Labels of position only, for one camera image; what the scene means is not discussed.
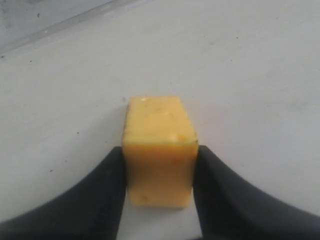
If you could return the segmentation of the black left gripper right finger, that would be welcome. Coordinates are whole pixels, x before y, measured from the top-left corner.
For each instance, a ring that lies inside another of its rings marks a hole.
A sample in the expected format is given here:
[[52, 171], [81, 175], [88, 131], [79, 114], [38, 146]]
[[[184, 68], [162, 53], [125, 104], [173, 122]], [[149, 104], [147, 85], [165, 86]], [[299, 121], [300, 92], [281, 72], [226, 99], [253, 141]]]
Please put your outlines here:
[[201, 145], [193, 196], [203, 240], [318, 240], [320, 218], [252, 185]]

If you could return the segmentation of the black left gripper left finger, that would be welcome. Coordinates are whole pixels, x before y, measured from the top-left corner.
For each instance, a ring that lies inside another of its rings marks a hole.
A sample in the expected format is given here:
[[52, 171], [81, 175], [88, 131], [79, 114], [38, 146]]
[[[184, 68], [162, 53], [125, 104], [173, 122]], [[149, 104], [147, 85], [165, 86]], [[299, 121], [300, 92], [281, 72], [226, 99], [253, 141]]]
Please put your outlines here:
[[126, 196], [121, 147], [55, 199], [0, 224], [2, 240], [115, 240]]

